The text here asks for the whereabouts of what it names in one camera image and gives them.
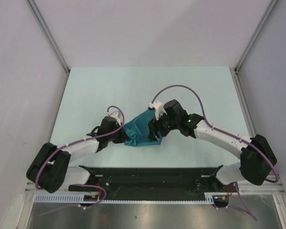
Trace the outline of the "teal satin napkin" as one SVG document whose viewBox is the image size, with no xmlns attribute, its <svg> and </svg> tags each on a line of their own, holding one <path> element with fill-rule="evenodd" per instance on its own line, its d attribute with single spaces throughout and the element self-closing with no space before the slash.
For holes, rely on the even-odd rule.
<svg viewBox="0 0 286 229">
<path fill-rule="evenodd" d="M 155 118 L 155 112 L 146 110 L 134 119 L 124 125 L 124 131 L 128 136 L 128 140 L 124 142 L 125 146 L 142 147 L 160 145 L 162 136 L 159 141 L 150 140 L 148 138 L 148 123 Z"/>
</svg>

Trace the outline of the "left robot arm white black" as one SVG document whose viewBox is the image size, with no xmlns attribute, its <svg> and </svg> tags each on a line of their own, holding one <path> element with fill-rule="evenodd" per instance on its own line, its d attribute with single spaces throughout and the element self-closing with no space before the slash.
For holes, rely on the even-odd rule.
<svg viewBox="0 0 286 229">
<path fill-rule="evenodd" d="M 92 190 L 96 185 L 96 179 L 90 173 L 79 167 L 70 167 L 70 163 L 87 156 L 98 153 L 108 146 L 110 142 L 115 144 L 127 140 L 123 128 L 124 121 L 114 114 L 103 118 L 101 125 L 93 129 L 83 139 L 62 146 L 50 142 L 43 144 L 33 162 L 26 172 L 26 178 L 35 184 L 40 190 L 44 189 L 54 193 L 63 185 L 71 185 L 71 181 L 78 177 L 76 183 L 84 190 Z"/>
</svg>

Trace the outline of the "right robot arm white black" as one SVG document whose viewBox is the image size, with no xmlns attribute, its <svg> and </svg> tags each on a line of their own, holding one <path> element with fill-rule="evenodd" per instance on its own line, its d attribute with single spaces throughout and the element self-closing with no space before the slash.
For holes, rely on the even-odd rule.
<svg viewBox="0 0 286 229">
<path fill-rule="evenodd" d="M 219 130 L 208 124 L 203 116 L 188 114 L 177 100 L 165 104 L 155 101 L 149 104 L 149 110 L 155 115 L 148 123 L 148 139 L 160 141 L 170 131 L 179 130 L 186 137 L 212 143 L 239 159 L 237 163 L 219 166 L 210 176 L 210 185 L 215 191 L 222 191 L 227 185 L 243 180 L 260 186 L 277 163 L 268 141 L 262 135 L 241 136 Z"/>
</svg>

